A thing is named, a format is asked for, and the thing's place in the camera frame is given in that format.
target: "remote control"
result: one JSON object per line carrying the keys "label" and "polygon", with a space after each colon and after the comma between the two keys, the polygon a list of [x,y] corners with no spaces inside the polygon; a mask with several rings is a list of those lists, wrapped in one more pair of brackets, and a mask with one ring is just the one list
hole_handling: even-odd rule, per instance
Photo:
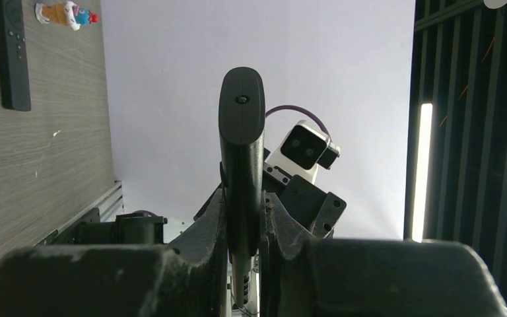
{"label": "remote control", "polygon": [[0,82],[3,107],[30,111],[22,0],[0,0]]}

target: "ice cream cone figurine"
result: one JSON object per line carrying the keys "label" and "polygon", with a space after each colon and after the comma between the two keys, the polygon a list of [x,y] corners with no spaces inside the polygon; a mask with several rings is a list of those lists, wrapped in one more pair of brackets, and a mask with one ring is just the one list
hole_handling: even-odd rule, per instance
{"label": "ice cream cone figurine", "polygon": [[92,13],[86,8],[82,8],[72,1],[58,3],[56,5],[36,4],[36,18],[40,23],[50,22],[70,26],[73,30],[78,30],[81,25],[87,25],[98,22],[98,15]]}

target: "gray wood surface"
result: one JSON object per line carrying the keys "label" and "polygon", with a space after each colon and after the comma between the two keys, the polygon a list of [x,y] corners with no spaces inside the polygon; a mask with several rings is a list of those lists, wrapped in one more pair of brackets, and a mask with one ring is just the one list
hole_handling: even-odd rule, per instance
{"label": "gray wood surface", "polygon": [[[99,0],[76,2],[100,15]],[[102,24],[43,25],[35,3],[23,1],[32,111],[0,102],[0,257],[43,239],[114,184]]]}

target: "white wall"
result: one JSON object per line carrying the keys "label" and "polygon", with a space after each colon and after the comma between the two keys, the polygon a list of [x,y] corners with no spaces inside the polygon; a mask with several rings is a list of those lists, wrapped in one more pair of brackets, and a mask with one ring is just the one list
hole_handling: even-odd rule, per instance
{"label": "white wall", "polygon": [[[308,108],[341,146],[317,181],[349,204],[335,235],[401,238],[413,11],[411,0],[103,1],[125,210],[191,219],[219,182],[222,78],[249,66],[267,109]],[[266,147],[302,118],[271,116]]]}

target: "fluorescent light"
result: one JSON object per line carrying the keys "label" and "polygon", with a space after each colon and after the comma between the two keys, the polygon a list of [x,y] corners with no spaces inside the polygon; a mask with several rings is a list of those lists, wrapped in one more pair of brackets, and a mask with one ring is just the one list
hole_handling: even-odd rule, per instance
{"label": "fluorescent light", "polygon": [[430,152],[430,130],[432,128],[432,104],[421,106],[419,124],[419,145],[417,148],[417,176],[413,200],[413,221],[411,239],[423,241],[424,211],[426,209],[426,185],[428,184],[428,155]]}

